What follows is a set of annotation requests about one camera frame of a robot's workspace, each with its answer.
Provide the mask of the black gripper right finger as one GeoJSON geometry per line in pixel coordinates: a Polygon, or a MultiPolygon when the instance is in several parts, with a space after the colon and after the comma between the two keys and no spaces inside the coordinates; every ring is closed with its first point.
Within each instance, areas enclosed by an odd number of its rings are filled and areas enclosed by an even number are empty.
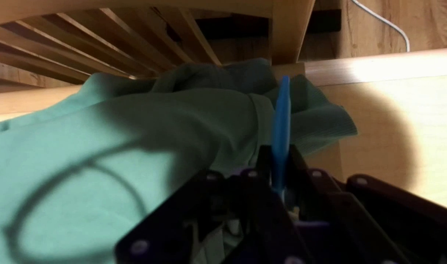
{"type": "Polygon", "coordinates": [[[317,222],[320,264],[447,264],[447,207],[370,175],[340,182],[293,148],[287,191],[317,222]]]}

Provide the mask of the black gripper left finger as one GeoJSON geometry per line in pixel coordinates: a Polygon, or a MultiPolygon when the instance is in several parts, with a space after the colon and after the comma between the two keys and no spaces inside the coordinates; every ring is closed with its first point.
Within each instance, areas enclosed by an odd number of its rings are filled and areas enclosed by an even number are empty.
{"type": "Polygon", "coordinates": [[[273,150],[234,176],[202,170],[115,245],[117,264],[193,264],[232,222],[242,236],[220,264],[304,264],[304,241],[274,192],[273,150]]]}

